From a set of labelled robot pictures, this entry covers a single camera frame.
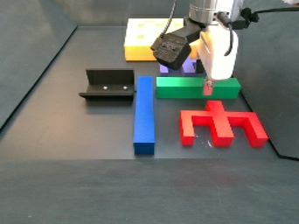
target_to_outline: black bracket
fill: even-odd
[[[88,90],[79,93],[86,99],[126,100],[135,98],[134,69],[87,69]]]

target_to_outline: yellow block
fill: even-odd
[[[155,60],[151,45],[164,30],[168,18],[130,18],[126,28],[126,60]],[[174,18],[168,32],[183,27],[183,18]],[[197,45],[191,43],[191,58],[197,60]]]

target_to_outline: blue block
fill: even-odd
[[[155,154],[155,93],[152,76],[138,76],[134,146],[135,154]]]

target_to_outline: building block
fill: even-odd
[[[152,76],[139,76],[135,97],[135,154],[155,154],[155,98]]]
[[[155,60],[151,45],[164,30],[168,18],[130,18],[126,28],[126,60]],[[168,32],[183,27],[183,18],[174,18]],[[198,58],[195,42],[191,43],[191,58]]]
[[[189,57],[187,60],[182,64],[182,68],[178,70],[172,70],[171,68],[159,64],[160,75],[163,77],[198,76],[198,74],[195,73],[195,63],[197,63],[195,60]]]
[[[194,143],[194,126],[210,127],[211,140],[217,147],[230,147],[235,138],[231,126],[245,129],[251,147],[263,147],[269,139],[257,113],[226,111],[222,101],[209,101],[203,111],[182,110],[182,145],[191,146]]]
[[[237,78],[218,80],[213,95],[203,95],[205,78],[202,77],[156,77],[156,98],[174,99],[235,99],[241,85]]]

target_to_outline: red block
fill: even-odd
[[[180,138],[182,145],[194,143],[194,127],[209,126],[213,144],[218,147],[230,147],[235,138],[231,126],[243,127],[251,147],[263,147],[269,136],[254,112],[226,111],[222,101],[209,101],[206,110],[182,110]]]

